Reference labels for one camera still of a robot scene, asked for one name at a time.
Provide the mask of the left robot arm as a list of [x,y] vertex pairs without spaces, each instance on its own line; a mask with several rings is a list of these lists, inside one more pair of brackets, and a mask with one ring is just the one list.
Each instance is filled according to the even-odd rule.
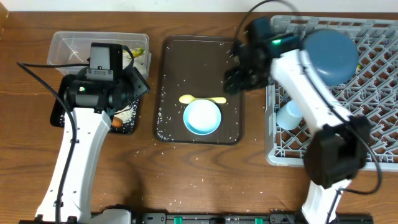
[[66,75],[54,93],[53,113],[63,111],[63,139],[52,180],[32,223],[132,223],[130,208],[91,213],[98,159],[115,112],[150,90],[134,67],[84,68]]

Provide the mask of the light blue rice bowl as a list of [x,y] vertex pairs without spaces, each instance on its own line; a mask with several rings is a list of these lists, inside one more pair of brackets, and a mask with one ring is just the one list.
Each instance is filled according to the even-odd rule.
[[185,108],[183,123],[193,134],[209,135],[221,124],[221,110],[210,100],[195,100]]

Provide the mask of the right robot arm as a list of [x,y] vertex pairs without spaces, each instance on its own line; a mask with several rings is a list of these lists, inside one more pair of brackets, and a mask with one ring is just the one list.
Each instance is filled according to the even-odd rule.
[[247,43],[234,38],[231,56],[238,66],[224,75],[224,92],[236,94],[274,82],[297,104],[312,140],[303,158],[310,188],[300,222],[336,223],[336,207],[358,171],[366,165],[371,125],[355,117],[330,93],[315,71],[298,34],[277,35],[269,19],[246,26]]

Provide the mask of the dark blue plate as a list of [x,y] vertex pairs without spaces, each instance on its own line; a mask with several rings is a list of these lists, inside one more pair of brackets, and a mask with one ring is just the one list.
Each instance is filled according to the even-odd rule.
[[315,71],[326,85],[340,85],[354,76],[359,55],[347,35],[320,29],[304,38],[303,44]]

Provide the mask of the white tissue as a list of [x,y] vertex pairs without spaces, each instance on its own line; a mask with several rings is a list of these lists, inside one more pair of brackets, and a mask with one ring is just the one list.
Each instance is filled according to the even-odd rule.
[[136,67],[138,70],[143,70],[145,69],[144,61],[145,55],[134,58],[126,50],[123,50],[123,68],[126,68],[131,62],[133,62],[134,67]]

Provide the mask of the yellow plastic spoon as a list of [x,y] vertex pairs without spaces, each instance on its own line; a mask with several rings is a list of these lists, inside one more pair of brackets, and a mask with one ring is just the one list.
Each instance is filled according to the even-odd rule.
[[196,100],[209,100],[218,104],[225,104],[227,102],[225,97],[196,98],[193,95],[182,95],[178,100],[180,103],[187,105]]

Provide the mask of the light blue plastic cup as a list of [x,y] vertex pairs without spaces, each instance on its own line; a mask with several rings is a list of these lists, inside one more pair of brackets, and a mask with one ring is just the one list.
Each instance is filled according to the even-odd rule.
[[295,129],[303,119],[303,113],[295,103],[290,100],[276,114],[276,123],[285,130]]

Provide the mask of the orange carrot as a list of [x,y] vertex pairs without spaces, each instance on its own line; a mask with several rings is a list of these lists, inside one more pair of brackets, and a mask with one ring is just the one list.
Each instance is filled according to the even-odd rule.
[[120,128],[123,125],[123,121],[117,117],[114,117],[111,125],[114,128]]

